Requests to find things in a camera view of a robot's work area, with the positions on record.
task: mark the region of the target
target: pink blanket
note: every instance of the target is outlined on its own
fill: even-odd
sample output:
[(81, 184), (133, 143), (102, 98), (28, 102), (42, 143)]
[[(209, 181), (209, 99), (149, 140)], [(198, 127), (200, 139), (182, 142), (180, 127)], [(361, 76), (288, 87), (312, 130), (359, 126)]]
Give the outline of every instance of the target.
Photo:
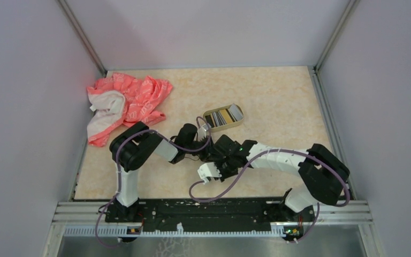
[(120, 111), (102, 115), (118, 115), (112, 120), (112, 124), (104, 125), (103, 122), (106, 119), (100, 119), (100, 117), (95, 121), (94, 119), (91, 120), (88, 125), (87, 135), (89, 144), (94, 146), (106, 145), (111, 131), (121, 124), (130, 127), (138, 121), (143, 121), (147, 125), (152, 125), (166, 119), (165, 114), (154, 109), (171, 92), (172, 85), (169, 81), (154, 79), (150, 76), (145, 79), (137, 79), (130, 75), (115, 72), (111, 78), (98, 79), (94, 87), (87, 88), (87, 93), (94, 105), (93, 99), (99, 98), (97, 95), (111, 90), (120, 92), (125, 97), (125, 103), (123, 103)]

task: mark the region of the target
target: pink towel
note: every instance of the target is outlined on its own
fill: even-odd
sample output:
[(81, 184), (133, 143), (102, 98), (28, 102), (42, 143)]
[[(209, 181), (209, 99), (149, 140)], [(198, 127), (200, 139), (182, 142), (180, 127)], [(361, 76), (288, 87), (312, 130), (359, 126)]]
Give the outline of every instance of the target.
[[(98, 97), (98, 95), (112, 90), (118, 92), (114, 94), (109, 92), (110, 94), (107, 96)], [(150, 76), (141, 80), (115, 72), (111, 78), (98, 79), (94, 87), (87, 88), (89, 100), (93, 105), (91, 109), (98, 109), (87, 127), (89, 144), (106, 145), (111, 131), (121, 124), (130, 127), (138, 121), (152, 125), (165, 120), (165, 114), (154, 109), (165, 100), (171, 90), (172, 85), (169, 81), (154, 79)], [(125, 97), (125, 103), (122, 103), (119, 95)], [(94, 107), (94, 102), (100, 100), (102, 102)], [(123, 106), (119, 109), (119, 106), (115, 106), (116, 103), (122, 103)], [(117, 115), (117, 117), (109, 119), (112, 115)]]

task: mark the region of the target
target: cable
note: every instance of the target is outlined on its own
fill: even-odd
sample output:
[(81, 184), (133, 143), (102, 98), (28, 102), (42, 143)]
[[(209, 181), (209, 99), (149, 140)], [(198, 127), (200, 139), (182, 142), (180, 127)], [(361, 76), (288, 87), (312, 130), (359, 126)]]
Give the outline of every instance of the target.
[(138, 137), (138, 136), (140, 136), (140, 135), (142, 135), (142, 134), (144, 134), (144, 133), (153, 132), (153, 133), (157, 133), (157, 134), (158, 134), (160, 137), (162, 137), (164, 140), (166, 140), (167, 142), (169, 142), (170, 144), (172, 144), (173, 146), (175, 146), (176, 148), (178, 148), (178, 149), (180, 149), (180, 150), (183, 150), (183, 151), (186, 151), (186, 152), (189, 152), (189, 153), (199, 152), (199, 151), (203, 150), (204, 148), (206, 148), (206, 146), (207, 146), (208, 144), (210, 144), (210, 140), (211, 140), (211, 138), (212, 138), (212, 132), (211, 132), (211, 130), (210, 130), (210, 125), (209, 125), (209, 124), (206, 122), (206, 120), (205, 120), (204, 118), (202, 118), (201, 116), (196, 117), (197, 127), (200, 128), (199, 119), (202, 120), (204, 123), (207, 124), (207, 128), (208, 128), (207, 130), (209, 131), (209, 136), (208, 136), (208, 138), (207, 138), (207, 142), (206, 142), (202, 147), (200, 147), (200, 148), (198, 148), (198, 149), (187, 149), (187, 148), (184, 148), (184, 147), (180, 147), (180, 146), (176, 145), (174, 142), (172, 142), (171, 140), (167, 139), (167, 138), (166, 138), (165, 136), (163, 136), (162, 134), (160, 134), (158, 131), (156, 131), (156, 130), (150, 130), (150, 129), (149, 129), (149, 130), (143, 130), (143, 131), (140, 131), (140, 132), (138, 132), (138, 133), (135, 133), (135, 134), (131, 135), (129, 138), (125, 139), (125, 141), (120, 144), (119, 148), (117, 148), (116, 159), (115, 159), (115, 161), (116, 161), (116, 163), (117, 163), (117, 173), (118, 173), (118, 176), (117, 176), (117, 191), (116, 191), (116, 194), (111, 198), (111, 200), (110, 200), (106, 205), (104, 205), (103, 210), (102, 210), (102, 211), (99, 211), (100, 214), (99, 214), (99, 216), (98, 216), (97, 222), (95, 223), (95, 238), (97, 239), (97, 241), (98, 241), (101, 245), (103, 245), (103, 246), (106, 247), (106, 248), (116, 248), (116, 247), (118, 246), (118, 244), (108, 245), (108, 244), (106, 244), (106, 243), (104, 243), (104, 242), (102, 242), (102, 241), (100, 240), (100, 237), (98, 236), (98, 224), (100, 223), (100, 220), (102, 219), (103, 214), (106, 212), (106, 210), (108, 209), (108, 207), (112, 204), (112, 202), (114, 202), (114, 200), (115, 200), (115, 199), (117, 198), (117, 196), (120, 194), (120, 190), (122, 189), (122, 177), (121, 177), (122, 171), (121, 171), (121, 168), (120, 168), (120, 165), (119, 165), (119, 155), (120, 155), (120, 151), (122, 151), (122, 148), (124, 147), (124, 145), (126, 145), (128, 142), (130, 142), (130, 141), (133, 140), (134, 138), (136, 138), (136, 137)]
[[(336, 173), (336, 171), (334, 171), (330, 166), (328, 166), (326, 163), (324, 163), (323, 161), (317, 159), (314, 156), (302, 153), (302, 152), (298, 152), (295, 150), (287, 150), (287, 149), (271, 149), (271, 150), (267, 150), (267, 151), (263, 151), (258, 153), (256, 156), (254, 156), (253, 158), (251, 158), (251, 160), (249, 160), (242, 168), (242, 170), (239, 172), (239, 174), (237, 175), (237, 177), (234, 179), (234, 181), (229, 185), (228, 188), (226, 188), (221, 194), (217, 195), (216, 197), (212, 197), (212, 198), (208, 198), (208, 199), (199, 199), (193, 196), (192, 194), (192, 189), (193, 187), (195, 187), (196, 185), (203, 183), (203, 181), (198, 181), (193, 183), (189, 190), (188, 190), (188, 194), (190, 195), (190, 198), (197, 201), (197, 202), (213, 202), (215, 200), (220, 199), (222, 196), (224, 196), (227, 192), (229, 192), (234, 185), (237, 183), (237, 181), (239, 181), (240, 177), (243, 175), (244, 171), (251, 165), (252, 162), (254, 162), (257, 158), (261, 157), (264, 154), (268, 154), (268, 153), (274, 153), (274, 152), (282, 152), (282, 153), (289, 153), (289, 154), (296, 154), (296, 155), (300, 155), (303, 156), (305, 158), (311, 159), (313, 161), (315, 161), (316, 163), (320, 164), (322, 167), (326, 168), (329, 172), (331, 172), (336, 178), (337, 180), (340, 182), (342, 189), (344, 190), (344, 196), (346, 197), (346, 201), (344, 203), (340, 203), (338, 205), (335, 205), (336, 207), (343, 207), (346, 206), (349, 201), (351, 200), (351, 193), (349, 192), (349, 189), (347, 189), (346, 187), (346, 183), (344, 182), (344, 180)], [(313, 226), (316, 224), (317, 222), (317, 218), (319, 217), (319, 203), (317, 203), (317, 212), (316, 212), (316, 216), (314, 217), (313, 223), (311, 224), (311, 226), (308, 228), (307, 232), (305, 232), (303, 234), (303, 236), (300, 239), (295, 239), (295, 241), (287, 241), (289, 243), (298, 243), (299, 241), (301, 241), (307, 234), (309, 234), (309, 231), (311, 231), (311, 229), (313, 228)]]

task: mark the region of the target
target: floor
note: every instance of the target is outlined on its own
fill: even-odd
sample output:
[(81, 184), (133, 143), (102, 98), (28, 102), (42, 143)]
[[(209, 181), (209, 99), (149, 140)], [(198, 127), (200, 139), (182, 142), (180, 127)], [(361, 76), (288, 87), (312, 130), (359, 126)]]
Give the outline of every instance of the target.
[[(167, 119), (151, 129), (166, 137), (177, 135), (184, 123), (195, 124), (195, 117), (205, 111), (236, 103), (245, 120), (222, 134), (243, 142), (257, 140), (265, 145), (289, 149), (306, 149), (321, 143), (330, 149), (323, 118), (316, 100), (308, 68), (296, 67), (233, 67), (213, 69), (168, 69), (119, 71), (137, 78), (150, 75), (169, 80), (174, 89), (156, 110)], [(88, 146), (74, 198), (109, 199), (116, 191), (115, 165), (108, 150), (113, 138), (127, 128), (121, 126), (111, 133), (108, 145)], [(186, 198), (188, 188), (200, 180), (200, 161), (185, 159), (173, 165), (153, 155), (141, 168), (138, 191), (141, 198)], [(212, 197), (232, 182), (199, 185), (194, 194)], [(280, 196), (301, 184), (301, 179), (285, 172), (249, 169), (228, 197)]]

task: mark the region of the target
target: metal frame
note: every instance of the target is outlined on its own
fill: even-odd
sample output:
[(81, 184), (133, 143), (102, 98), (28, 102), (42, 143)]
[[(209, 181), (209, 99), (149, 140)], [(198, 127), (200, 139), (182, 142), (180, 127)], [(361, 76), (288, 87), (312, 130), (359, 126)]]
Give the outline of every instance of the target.
[[(98, 54), (95, 52), (92, 44), (87, 38), (86, 34), (82, 30), (79, 22), (77, 21), (74, 13), (70, 9), (66, 0), (56, 0), (60, 8), (64, 12), (66, 18), (71, 24), (73, 30), (77, 34), (84, 48), (86, 49), (91, 60), (96, 65), (103, 77), (106, 76), (107, 70), (103, 66)], [(314, 66), (309, 66), (308, 70), (311, 76), (311, 81), (317, 96), (319, 107), (321, 109), (322, 116), (324, 118), (324, 124), (328, 132), (329, 140), (332, 146), (332, 150), (336, 156), (346, 163), (346, 156), (344, 154), (340, 136), (337, 131), (337, 127), (334, 122), (333, 114), (328, 102), (328, 98), (320, 79), (320, 71), (323, 67), (330, 52), (333, 50), (339, 36), (344, 30), (345, 25), (350, 15), (358, 5), (359, 0), (350, 0), (331, 35), (324, 51), (322, 52), (318, 62)], [(352, 176), (349, 178), (349, 186), (356, 199), (358, 199), (355, 191), (355, 187), (352, 183)], [(56, 208), (51, 228), (49, 231), (47, 243), (43, 252), (43, 256), (57, 256), (59, 248), (64, 236), (94, 236), (95, 223), (98, 219), (98, 208), (105, 204), (105, 202), (60, 202)], [(282, 231), (279, 228), (285, 225), (293, 225), (289, 222), (273, 222), (272, 231), (264, 233), (210, 233), (207, 236), (280, 236)], [(362, 239), (362, 245), (366, 251), (367, 256), (385, 256), (383, 248), (378, 239), (377, 232), (375, 231), (372, 215), (366, 201), (352, 200), (348, 206), (342, 208), (336, 208), (333, 206), (321, 206), (321, 212), (319, 214), (318, 222), (316, 225), (358, 225), (360, 235)], [(108, 224), (104, 222), (104, 216), (99, 223), (98, 234), (102, 237), (125, 237), (127, 228), (139, 227), (140, 223), (118, 223)], [(147, 237), (200, 237), (199, 233), (188, 233), (178, 230), (177, 232), (152, 232), (142, 233), (140, 236)]]

